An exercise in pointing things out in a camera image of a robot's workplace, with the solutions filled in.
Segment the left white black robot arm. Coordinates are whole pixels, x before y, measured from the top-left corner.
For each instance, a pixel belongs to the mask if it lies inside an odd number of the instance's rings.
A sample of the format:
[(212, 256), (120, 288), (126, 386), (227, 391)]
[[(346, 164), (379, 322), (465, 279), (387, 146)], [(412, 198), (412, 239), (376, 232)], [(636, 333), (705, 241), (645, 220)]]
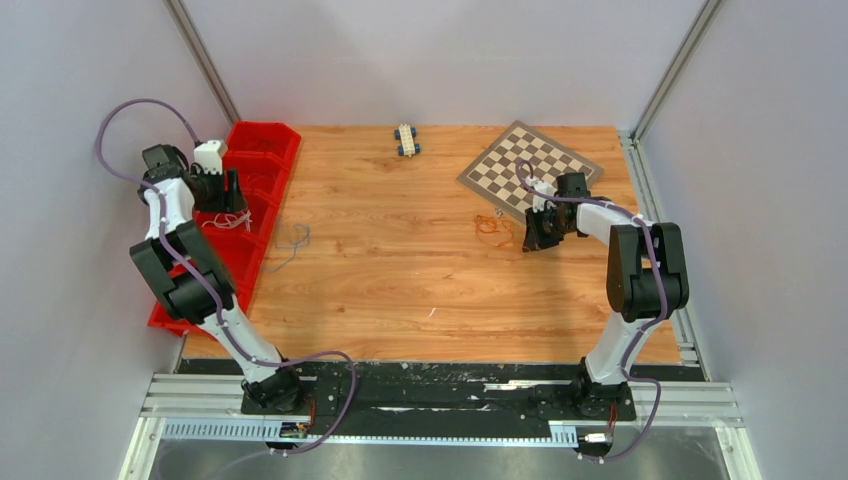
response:
[(195, 212), (240, 213), (247, 207), (236, 170), (189, 163), (175, 146), (145, 149), (139, 197), (150, 213), (145, 238), (130, 257), (166, 313), (211, 335), (239, 365), (245, 396), (282, 414), (306, 399), (289, 360), (241, 309), (236, 282), (194, 219)]

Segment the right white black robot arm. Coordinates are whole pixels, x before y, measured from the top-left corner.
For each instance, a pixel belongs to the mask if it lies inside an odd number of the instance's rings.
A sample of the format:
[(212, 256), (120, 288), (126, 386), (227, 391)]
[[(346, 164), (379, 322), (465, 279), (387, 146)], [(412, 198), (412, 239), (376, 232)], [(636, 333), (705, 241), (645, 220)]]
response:
[(598, 418), (624, 404), (633, 361), (647, 338), (689, 298), (682, 234), (677, 224), (654, 223), (593, 196), (582, 173), (550, 184), (519, 177), (533, 197), (525, 211), (526, 252), (552, 248), (574, 233), (608, 249), (606, 295), (611, 314), (600, 339), (581, 359), (566, 397), (575, 414)]

